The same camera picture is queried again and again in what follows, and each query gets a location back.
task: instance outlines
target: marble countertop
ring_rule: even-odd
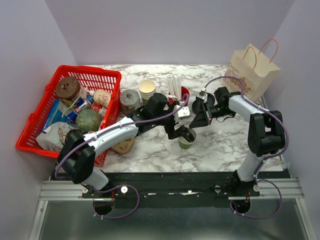
[[[168,96],[165,80],[169,75],[181,75],[182,85],[190,91],[188,106],[205,84],[223,76],[226,65],[95,65],[121,72],[121,91],[138,90],[143,79],[156,82],[156,91]],[[212,82],[207,92],[221,87],[221,81]],[[188,126],[194,118],[182,120]],[[215,119],[207,127],[194,128],[197,139],[190,149],[181,149],[178,139],[169,140],[163,127],[158,126],[135,138],[132,150],[118,155],[110,150],[105,172],[225,172],[240,167],[249,151],[247,144],[249,124],[238,114],[220,123]],[[282,171],[280,159],[267,161],[263,171]]]

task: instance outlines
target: lavender wall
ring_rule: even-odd
[[[270,109],[282,112],[290,133],[284,158],[299,177],[313,229],[320,239],[320,1],[295,0],[275,35],[279,42],[274,62],[281,71],[265,94]],[[266,54],[271,56],[274,46]]]
[[[225,64],[294,0],[45,0],[80,64]]]
[[[15,143],[56,68],[76,61],[43,0],[0,1],[0,239],[28,239],[53,161]]]

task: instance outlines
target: green cup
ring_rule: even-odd
[[[148,98],[148,99],[143,98],[143,97],[141,97],[141,98],[142,98],[143,105],[146,105],[146,104],[147,104],[147,102],[149,101],[149,98]]]
[[[189,142],[189,141],[185,140],[184,137],[182,137],[182,136],[179,137],[178,138],[178,143],[179,143],[180,148],[182,148],[182,149],[189,149],[192,146],[192,144],[194,144],[194,142],[197,140],[196,132],[194,130],[190,129],[190,128],[188,128],[188,129],[189,129],[190,133],[193,135],[194,141],[193,142]]]

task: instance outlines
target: orange handle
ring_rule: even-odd
[[[247,50],[246,50],[246,52],[245,52],[245,54],[244,54],[244,56],[243,56],[242,59],[245,59],[245,56],[247,55],[247,52],[248,52],[249,49],[252,49],[253,52],[254,52],[255,64],[254,64],[254,67],[253,67],[252,69],[255,69],[255,67],[256,67],[256,65],[257,65],[257,55],[256,55],[256,51],[254,50],[254,48],[253,48],[252,46],[249,46],[249,47],[247,48]]]
[[[85,71],[88,71],[89,73],[91,71],[95,71],[95,72],[99,72],[99,73],[105,73],[105,72],[109,71],[109,70],[104,70],[103,68],[96,67],[96,66],[74,66],[74,69],[85,70]]]
[[[270,60],[269,63],[272,62],[272,59],[274,59],[275,55],[276,55],[277,52],[278,52],[278,47],[279,47],[279,45],[278,45],[277,40],[275,40],[274,38],[270,38],[268,41],[265,42],[265,44],[262,46],[262,48],[260,48],[260,51],[259,51],[259,53],[260,53],[260,52],[262,51],[262,49],[263,49],[263,48],[267,45],[267,43],[270,42],[270,41],[275,41],[275,43],[276,43],[276,50],[275,50],[275,53],[274,53],[274,55],[273,55],[273,57],[271,58],[271,60]]]

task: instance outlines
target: green avocado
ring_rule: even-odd
[[[80,131],[98,131],[102,117],[92,109],[85,109],[76,117],[75,124]]]

